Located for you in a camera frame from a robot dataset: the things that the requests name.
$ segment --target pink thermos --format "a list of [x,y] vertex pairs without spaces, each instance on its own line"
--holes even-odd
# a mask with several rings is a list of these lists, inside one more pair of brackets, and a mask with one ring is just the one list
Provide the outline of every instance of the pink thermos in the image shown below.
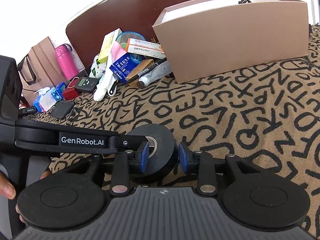
[[62,44],[55,50],[59,66],[68,80],[74,78],[79,73],[76,68],[76,64],[71,57],[71,51],[72,47],[69,44]]

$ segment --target dark red headboard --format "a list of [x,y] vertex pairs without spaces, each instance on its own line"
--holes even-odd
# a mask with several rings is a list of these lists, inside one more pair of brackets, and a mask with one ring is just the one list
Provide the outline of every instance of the dark red headboard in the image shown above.
[[152,25],[168,6],[188,0],[105,0],[73,20],[67,36],[84,66],[92,64],[100,52],[103,38],[111,31],[134,31],[147,41],[156,38]]

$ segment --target gray ribbed surface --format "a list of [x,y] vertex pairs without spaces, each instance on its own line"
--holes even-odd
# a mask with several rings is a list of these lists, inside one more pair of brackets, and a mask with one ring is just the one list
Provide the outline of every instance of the gray ribbed surface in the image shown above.
[[233,222],[212,198],[190,187],[138,187],[134,194],[113,199],[92,224],[50,233],[27,228],[16,240],[309,240],[302,228],[258,232]]

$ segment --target black circular disc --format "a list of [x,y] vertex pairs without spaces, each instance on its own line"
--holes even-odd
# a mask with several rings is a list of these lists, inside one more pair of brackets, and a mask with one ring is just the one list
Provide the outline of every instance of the black circular disc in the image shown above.
[[222,202],[240,222],[271,230],[301,225],[310,207],[303,188],[267,172],[240,176],[227,187]]
[[46,230],[84,225],[104,206],[102,189],[86,176],[73,173],[49,176],[25,188],[18,197],[26,224]]
[[129,135],[149,136],[155,139],[157,146],[148,159],[146,172],[132,175],[132,180],[140,184],[156,182],[172,171],[178,161],[175,151],[175,139],[169,129],[160,124],[146,124],[131,130]]

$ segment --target barcode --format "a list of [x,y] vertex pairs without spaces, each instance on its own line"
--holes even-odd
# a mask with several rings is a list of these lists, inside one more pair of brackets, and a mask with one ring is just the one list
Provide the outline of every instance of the barcode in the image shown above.
[[141,71],[141,72],[140,72],[139,76],[142,76],[144,73],[146,73],[146,72],[148,72],[148,71],[149,71],[149,69],[146,68],[144,71]]

